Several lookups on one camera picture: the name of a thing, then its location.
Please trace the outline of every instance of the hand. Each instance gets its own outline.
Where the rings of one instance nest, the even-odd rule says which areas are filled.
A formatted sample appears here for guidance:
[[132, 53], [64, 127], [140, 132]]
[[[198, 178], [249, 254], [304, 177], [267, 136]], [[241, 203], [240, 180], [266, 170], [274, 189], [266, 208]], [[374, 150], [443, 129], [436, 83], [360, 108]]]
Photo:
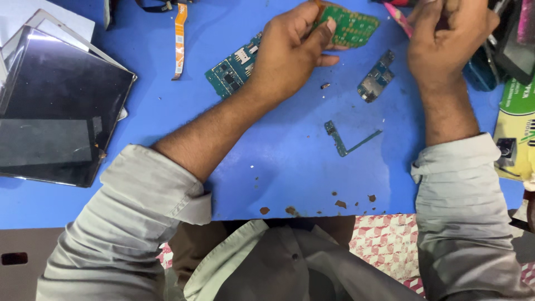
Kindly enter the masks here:
[[[415, 8], [408, 64], [421, 93], [460, 87], [463, 67], [500, 23], [487, 6], [488, 0], [425, 0]], [[435, 31], [443, 13], [449, 29]]]
[[318, 12], [314, 2], [304, 2], [266, 24], [255, 68], [244, 90], [277, 106], [299, 91], [314, 67], [332, 66], [340, 60], [322, 54], [325, 49], [347, 49], [330, 44], [334, 20], [310, 32]]

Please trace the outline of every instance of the wrist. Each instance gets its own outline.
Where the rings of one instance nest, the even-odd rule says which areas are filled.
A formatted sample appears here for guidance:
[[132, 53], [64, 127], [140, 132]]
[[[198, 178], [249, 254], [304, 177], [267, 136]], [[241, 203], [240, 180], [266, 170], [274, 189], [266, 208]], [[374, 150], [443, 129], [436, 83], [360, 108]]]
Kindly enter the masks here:
[[244, 84], [237, 95], [242, 101], [251, 102], [251, 105], [260, 106], [269, 111], [273, 110], [284, 101], [277, 92], [266, 91], [264, 87], [257, 85], [255, 82], [247, 82]]
[[435, 98], [467, 93], [466, 82], [464, 81], [462, 74], [441, 81], [424, 80], [418, 82], [418, 89], [422, 100], [427, 99], [428, 97]]

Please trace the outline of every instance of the blue table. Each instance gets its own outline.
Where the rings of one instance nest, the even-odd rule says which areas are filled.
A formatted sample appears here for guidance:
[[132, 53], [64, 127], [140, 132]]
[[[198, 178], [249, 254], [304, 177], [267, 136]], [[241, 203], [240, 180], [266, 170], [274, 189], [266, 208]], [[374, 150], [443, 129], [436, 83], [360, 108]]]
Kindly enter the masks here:
[[[202, 0], [189, 5], [185, 71], [173, 82], [176, 9], [145, 13], [134, 1], [123, 0], [117, 24], [105, 32], [102, 1], [54, 2], [96, 21], [93, 44], [139, 76], [126, 103], [130, 116], [118, 123], [100, 175], [127, 144], [150, 145], [217, 103], [204, 72], [299, 1]], [[408, 40], [387, 19], [383, 6], [350, 0], [340, 4], [377, 16], [381, 26], [368, 45], [340, 53], [335, 67], [316, 69], [294, 97], [245, 133], [208, 180], [215, 220], [290, 217], [288, 206], [301, 216], [415, 212], [417, 186], [409, 170], [425, 145], [424, 116], [407, 69]], [[365, 103], [356, 86], [387, 49], [397, 55], [391, 65], [396, 77], [376, 102]], [[331, 86], [321, 90], [326, 82]], [[492, 93], [470, 90], [482, 131], [494, 131], [502, 92], [503, 87]], [[384, 132], [342, 158], [324, 129], [329, 120], [348, 147], [377, 129]], [[500, 183], [509, 208], [518, 208], [522, 184]], [[83, 189], [0, 178], [0, 229], [62, 227], [100, 187], [98, 179]], [[375, 202], [369, 195], [375, 195]], [[347, 209], [336, 206], [337, 200]], [[262, 215], [262, 207], [270, 211]]]

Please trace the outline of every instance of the shirt cuff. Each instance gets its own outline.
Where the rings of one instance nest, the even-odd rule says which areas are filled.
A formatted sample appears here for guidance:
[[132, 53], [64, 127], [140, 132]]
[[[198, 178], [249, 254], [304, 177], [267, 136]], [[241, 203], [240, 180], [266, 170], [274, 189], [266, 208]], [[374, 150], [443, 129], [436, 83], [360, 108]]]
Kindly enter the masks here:
[[501, 155], [489, 133], [438, 144], [420, 152], [412, 164], [411, 175], [416, 184], [422, 176], [441, 172], [472, 169], [496, 161]]
[[189, 171], [151, 148], [126, 146], [100, 180], [145, 210], [190, 224], [211, 220], [211, 193]]

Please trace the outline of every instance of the person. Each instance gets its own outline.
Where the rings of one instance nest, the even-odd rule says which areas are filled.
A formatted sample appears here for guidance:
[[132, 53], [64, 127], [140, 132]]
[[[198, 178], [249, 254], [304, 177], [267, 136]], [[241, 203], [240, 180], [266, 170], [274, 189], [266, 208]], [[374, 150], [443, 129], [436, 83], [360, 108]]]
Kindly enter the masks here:
[[[420, 184], [417, 244], [426, 296], [533, 300], [520, 282], [493, 167], [500, 152], [479, 132], [461, 74], [499, 19], [487, 0], [445, 1], [415, 10], [408, 50], [425, 111], [427, 148], [411, 174]], [[436, 31], [444, 7], [449, 28]], [[162, 299], [163, 270], [155, 256], [171, 238], [188, 300], [422, 299], [348, 252], [343, 235], [336, 240], [317, 224], [210, 223], [211, 194], [203, 183], [219, 162], [315, 67], [339, 61], [323, 54], [333, 48], [336, 24], [330, 19], [310, 32], [316, 15], [317, 5], [305, 2], [274, 17], [255, 70], [237, 93], [152, 147], [129, 145], [115, 158], [101, 176], [102, 188], [60, 236], [38, 280], [38, 300]], [[191, 234], [191, 227], [198, 231]], [[221, 236], [221, 243], [195, 249]]]

